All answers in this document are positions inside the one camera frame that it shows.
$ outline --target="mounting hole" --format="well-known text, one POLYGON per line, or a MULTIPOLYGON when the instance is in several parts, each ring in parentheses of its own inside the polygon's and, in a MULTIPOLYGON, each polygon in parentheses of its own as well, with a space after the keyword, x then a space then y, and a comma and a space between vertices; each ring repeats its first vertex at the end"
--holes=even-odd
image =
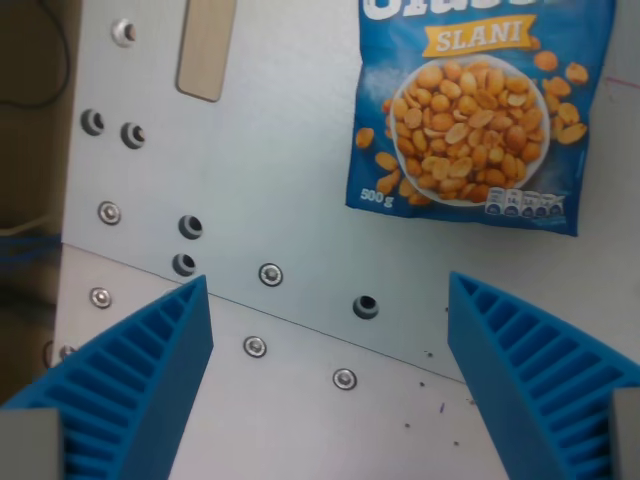
POLYGON ((141 148, 145 141, 144 130, 135 123, 125 123, 120 130, 120 137, 124 144, 133 150, 141 148))
POLYGON ((202 223, 193 215, 185 215, 178 222, 180 233, 189 240, 195 240, 202 236, 202 223))
POLYGON ((376 299, 368 295, 362 295, 353 301, 353 313, 363 320, 371 320, 379 311, 376 299))
POLYGON ((93 109, 85 110, 80 117, 82 129, 93 137, 97 137, 104 132, 104 121, 102 115, 93 109))
POLYGON ((119 47, 128 48, 136 41, 136 27, 126 18, 116 20, 111 26, 111 37, 119 47))
POLYGON ((196 271, 196 262, 186 253, 173 257, 173 269, 182 277, 190 277, 196 271))

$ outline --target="wooden strip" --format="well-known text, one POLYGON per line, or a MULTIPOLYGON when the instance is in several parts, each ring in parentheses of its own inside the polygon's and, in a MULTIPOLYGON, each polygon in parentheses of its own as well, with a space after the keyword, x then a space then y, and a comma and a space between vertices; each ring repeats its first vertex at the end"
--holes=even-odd
POLYGON ((178 90, 215 102, 222 95, 236 0, 189 0, 178 90))

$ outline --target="bolt head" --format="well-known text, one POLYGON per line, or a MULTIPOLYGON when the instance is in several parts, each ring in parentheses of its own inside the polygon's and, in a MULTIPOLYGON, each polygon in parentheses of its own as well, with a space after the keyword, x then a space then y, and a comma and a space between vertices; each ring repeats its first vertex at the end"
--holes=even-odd
POLYGON ((243 342, 244 351, 253 358, 262 358, 267 354, 267 344, 260 337, 247 337, 243 342))
POLYGON ((106 288, 92 288, 91 292, 89 292, 89 299, 98 308, 109 308, 111 306, 111 294, 106 288))
POLYGON ((67 358, 69 355, 71 355, 72 353, 74 353, 76 351, 75 348, 73 348, 70 345, 64 345, 61 349, 60 349, 60 360, 64 361, 65 358, 67 358))
POLYGON ((98 206, 98 216, 107 225, 116 225, 120 222, 120 209, 113 202, 102 202, 98 206))
POLYGON ((333 383, 340 390, 353 390, 358 384, 358 378, 352 370, 340 368, 333 373, 333 383))
POLYGON ((274 263, 265 263, 258 271, 260 281, 268 287, 277 287, 282 283, 282 270, 274 263))

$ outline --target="peanut bag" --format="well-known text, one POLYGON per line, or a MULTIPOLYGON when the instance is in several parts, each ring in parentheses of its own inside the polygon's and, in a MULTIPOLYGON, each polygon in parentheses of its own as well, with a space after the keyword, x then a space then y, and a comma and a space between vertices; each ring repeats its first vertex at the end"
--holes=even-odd
POLYGON ((360 0, 347 205, 577 236, 613 0, 360 0))

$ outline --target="metal plate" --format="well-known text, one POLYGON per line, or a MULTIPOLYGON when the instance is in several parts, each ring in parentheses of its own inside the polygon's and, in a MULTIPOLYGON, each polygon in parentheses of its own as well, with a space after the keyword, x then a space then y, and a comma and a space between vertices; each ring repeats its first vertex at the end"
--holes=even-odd
POLYGON ((460 379, 446 345, 447 278, 503 287, 640 359, 640 122, 600 89, 592 115, 581 237, 405 220, 344 206, 360 68, 357 2, 238 2, 221 100, 174 86, 184 1, 90 0, 83 9, 65 242, 165 278, 191 255, 210 292, 442 375, 460 379), (137 29, 113 44, 118 18, 137 29), (125 122, 146 143, 130 150, 125 122), (104 225, 97 205, 122 211, 104 225), (202 238, 177 228, 197 216, 202 238), (276 263, 268 288, 258 269, 276 263), (362 321, 352 302, 375 298, 362 321))
MULTIPOLYGON (((175 286, 65 246, 55 350, 175 286), (89 301, 95 285, 110 308, 89 301)), ((215 347, 171 479, 507 479, 465 385, 220 298, 210 308, 215 347), (250 335, 263 358, 244 352, 250 335), (332 380, 345 367, 358 376, 346 392, 332 380)))

